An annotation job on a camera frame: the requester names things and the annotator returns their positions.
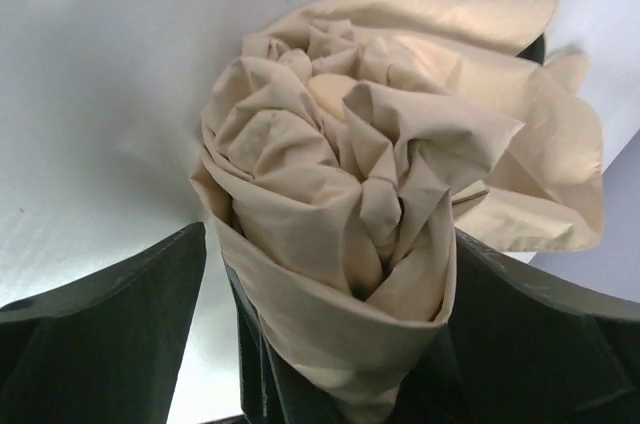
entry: white table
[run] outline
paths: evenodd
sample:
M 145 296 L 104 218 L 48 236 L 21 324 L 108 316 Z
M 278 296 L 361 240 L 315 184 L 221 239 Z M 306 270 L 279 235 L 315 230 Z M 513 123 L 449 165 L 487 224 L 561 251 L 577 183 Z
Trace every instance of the white table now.
M 187 176 L 213 80 L 243 32 L 305 1 L 0 0 L 0 305 L 198 219 Z M 593 57 L 583 95 L 602 117 L 607 163 L 640 128 L 639 11 L 637 0 L 562 0 L 549 34 L 551 47 Z M 239 413 L 235 315 L 210 237 L 171 423 Z M 626 289 L 627 274 L 608 273 L 603 289 Z

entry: white background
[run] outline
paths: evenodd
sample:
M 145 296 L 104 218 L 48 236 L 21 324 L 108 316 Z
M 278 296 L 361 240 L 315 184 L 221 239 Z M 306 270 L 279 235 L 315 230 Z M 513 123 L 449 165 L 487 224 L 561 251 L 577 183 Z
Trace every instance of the white background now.
M 187 177 L 213 81 L 243 32 L 306 1 L 0 0 L 0 305 L 198 219 Z M 607 164 L 640 128 L 638 29 L 638 0 L 562 0 L 549 32 L 551 48 L 592 56 L 582 95 L 602 118 Z M 640 301 L 634 146 L 607 175 L 603 245 L 534 265 Z M 215 238 L 210 252 L 172 423 L 239 412 L 235 316 Z

